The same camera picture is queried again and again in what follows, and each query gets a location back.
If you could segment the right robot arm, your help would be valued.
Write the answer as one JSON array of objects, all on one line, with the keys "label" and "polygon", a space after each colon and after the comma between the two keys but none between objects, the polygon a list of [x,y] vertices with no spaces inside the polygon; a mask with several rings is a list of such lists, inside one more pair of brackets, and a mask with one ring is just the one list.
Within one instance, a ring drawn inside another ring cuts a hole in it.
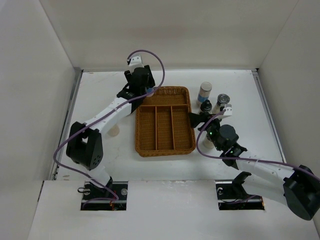
[{"label": "right robot arm", "polygon": [[217,159],[239,170],[232,180],[232,192],[238,198],[247,194],[261,196],[288,207],[299,218],[310,221],[320,209],[320,179],[310,168],[254,157],[238,144],[239,136],[233,126],[221,124],[227,111],[213,115],[208,112],[188,113],[190,126],[206,132]]}]

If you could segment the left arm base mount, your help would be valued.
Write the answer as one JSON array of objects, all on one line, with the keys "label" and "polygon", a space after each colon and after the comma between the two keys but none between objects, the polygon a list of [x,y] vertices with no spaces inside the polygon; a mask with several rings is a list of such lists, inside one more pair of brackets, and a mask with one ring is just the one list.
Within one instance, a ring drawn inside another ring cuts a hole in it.
[{"label": "left arm base mount", "polygon": [[99,188],[89,181],[84,182],[77,192],[82,194],[81,211],[125,211],[127,209],[127,197],[129,183],[127,181],[114,181],[107,187],[118,196],[116,198],[109,191]]}]

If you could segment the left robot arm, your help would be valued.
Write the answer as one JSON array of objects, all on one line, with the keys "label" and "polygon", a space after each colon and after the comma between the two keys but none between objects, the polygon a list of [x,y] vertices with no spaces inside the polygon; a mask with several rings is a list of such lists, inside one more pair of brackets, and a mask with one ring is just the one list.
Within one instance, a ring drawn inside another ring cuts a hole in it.
[{"label": "left robot arm", "polygon": [[95,193],[100,199],[108,199],[112,195],[110,175],[101,165],[103,159],[103,137],[119,120],[133,113],[146,98],[147,90],[153,89],[155,80],[149,65],[138,65],[124,72],[127,84],[116,95],[113,102],[103,111],[84,123],[78,121],[71,125],[69,135],[83,130],[89,124],[108,115],[101,122],[83,130],[67,143],[66,155],[76,164],[85,168],[85,173],[99,183],[94,183]]}]

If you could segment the silver lid blue label jar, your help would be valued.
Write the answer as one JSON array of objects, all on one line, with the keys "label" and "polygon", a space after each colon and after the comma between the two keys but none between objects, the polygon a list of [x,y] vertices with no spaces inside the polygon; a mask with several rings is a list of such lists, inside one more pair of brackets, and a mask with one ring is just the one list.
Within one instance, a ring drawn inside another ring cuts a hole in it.
[{"label": "silver lid blue label jar", "polygon": [[146,97],[149,98],[149,97],[152,97],[155,93],[155,89],[156,87],[150,87],[150,88],[146,88]]}]

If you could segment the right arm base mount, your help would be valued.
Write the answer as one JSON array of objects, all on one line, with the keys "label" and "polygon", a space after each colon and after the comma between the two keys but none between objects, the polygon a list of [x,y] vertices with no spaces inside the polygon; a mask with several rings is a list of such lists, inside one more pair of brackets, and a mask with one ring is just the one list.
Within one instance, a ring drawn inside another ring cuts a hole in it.
[{"label": "right arm base mount", "polygon": [[243,183],[251,174],[241,172],[232,180],[215,182],[218,209],[221,211],[265,210],[263,198],[248,194]]}]

